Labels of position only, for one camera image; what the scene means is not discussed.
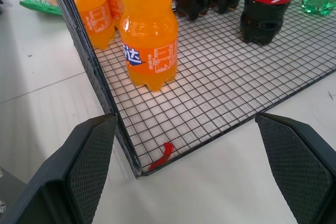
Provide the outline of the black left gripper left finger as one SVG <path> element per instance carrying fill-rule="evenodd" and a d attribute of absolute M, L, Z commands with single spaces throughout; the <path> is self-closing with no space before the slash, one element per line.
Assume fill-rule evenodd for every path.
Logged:
<path fill-rule="evenodd" d="M 1 223 L 92 223 L 110 165 L 118 116 L 78 124 L 47 158 Z"/>

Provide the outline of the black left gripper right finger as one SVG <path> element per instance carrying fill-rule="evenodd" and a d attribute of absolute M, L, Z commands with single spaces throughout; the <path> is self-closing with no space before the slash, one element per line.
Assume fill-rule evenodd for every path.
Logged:
<path fill-rule="evenodd" d="M 308 124 L 269 113 L 255 121 L 297 223 L 335 223 L 335 150 Z"/>

